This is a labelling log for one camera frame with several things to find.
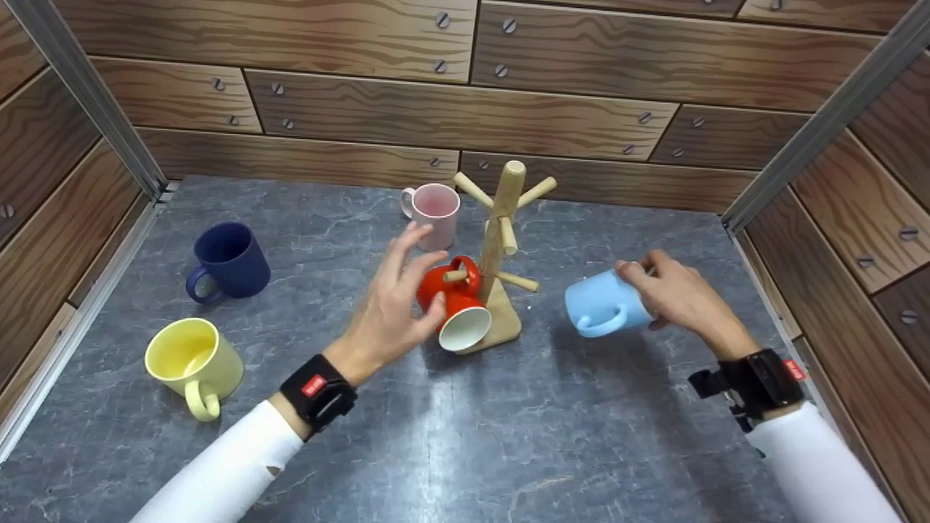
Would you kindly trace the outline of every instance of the mug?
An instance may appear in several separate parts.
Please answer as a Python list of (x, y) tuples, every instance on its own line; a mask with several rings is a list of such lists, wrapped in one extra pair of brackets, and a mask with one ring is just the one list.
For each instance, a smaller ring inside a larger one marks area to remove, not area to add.
[(432, 224), (432, 231), (417, 247), (432, 252), (445, 250), (456, 241), (456, 215), (460, 199), (455, 189), (442, 183), (427, 183), (401, 191), (401, 210), (419, 225)]
[(641, 327), (655, 319), (643, 306), (639, 292), (613, 269), (570, 285), (565, 290), (565, 308), (585, 338)]
[(145, 369), (187, 400), (194, 418), (212, 422), (219, 401), (242, 380), (242, 359), (203, 318), (178, 320), (158, 331), (145, 349)]
[[(187, 276), (185, 287), (191, 298), (204, 305), (230, 298), (248, 298), (258, 294), (272, 279), (265, 255), (252, 230), (234, 221), (214, 225), (197, 238), (193, 255), (200, 266)], [(197, 281), (210, 275), (217, 288), (206, 296), (197, 294)]]
[[(465, 269), (468, 277), (461, 281), (446, 282), (443, 275), (449, 271)], [(447, 351), (463, 351), (478, 343), (491, 329), (491, 312), (478, 301), (481, 274), (474, 261), (456, 256), (448, 265), (433, 267), (423, 276), (417, 288), (417, 303), (426, 312), (432, 298), (445, 292), (445, 321), (436, 330), (439, 345)]]

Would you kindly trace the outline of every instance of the navy blue mug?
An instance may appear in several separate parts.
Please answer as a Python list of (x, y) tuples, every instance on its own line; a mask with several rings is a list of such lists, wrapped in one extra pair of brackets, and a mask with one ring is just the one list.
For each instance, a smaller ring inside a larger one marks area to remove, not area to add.
[[(204, 305), (222, 296), (248, 298), (255, 296), (272, 279), (265, 255), (252, 230), (234, 221), (220, 223), (206, 230), (193, 244), (193, 255), (200, 267), (187, 276), (187, 293)], [(206, 296), (197, 294), (197, 281), (210, 275), (217, 288)]]

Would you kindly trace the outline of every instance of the hand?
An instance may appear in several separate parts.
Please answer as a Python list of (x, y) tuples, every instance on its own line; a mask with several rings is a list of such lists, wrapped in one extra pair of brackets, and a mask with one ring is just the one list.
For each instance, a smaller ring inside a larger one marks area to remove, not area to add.
[(323, 355), (352, 384), (410, 352), (445, 319), (445, 294), (436, 294), (420, 319), (413, 317), (413, 301), (423, 274), (443, 260), (445, 251), (417, 256), (404, 268), (410, 249), (432, 230), (410, 222), (391, 240), (388, 251), (365, 297), (356, 305), (345, 333), (326, 347)]
[(759, 351), (746, 327), (698, 271), (664, 251), (650, 250), (638, 262), (618, 261), (617, 274), (658, 314), (650, 329), (670, 322), (680, 325), (700, 336), (718, 359), (740, 359)]

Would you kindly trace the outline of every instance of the yellow mug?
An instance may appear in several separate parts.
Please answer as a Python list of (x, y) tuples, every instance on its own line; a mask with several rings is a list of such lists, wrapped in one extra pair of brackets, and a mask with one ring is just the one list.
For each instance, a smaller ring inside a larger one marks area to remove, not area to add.
[(183, 396), (201, 422), (219, 417), (219, 401), (233, 393), (244, 371), (242, 359), (216, 326), (198, 317), (158, 331), (145, 349), (145, 369)]

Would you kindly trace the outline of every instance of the pink mug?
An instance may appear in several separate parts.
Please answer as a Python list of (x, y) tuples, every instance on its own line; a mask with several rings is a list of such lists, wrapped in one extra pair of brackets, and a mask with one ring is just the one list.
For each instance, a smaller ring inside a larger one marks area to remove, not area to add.
[(401, 192), (401, 210), (420, 225), (432, 224), (432, 231), (417, 243), (426, 251), (450, 248), (456, 241), (456, 215), (460, 200), (455, 189), (442, 183), (427, 183)]

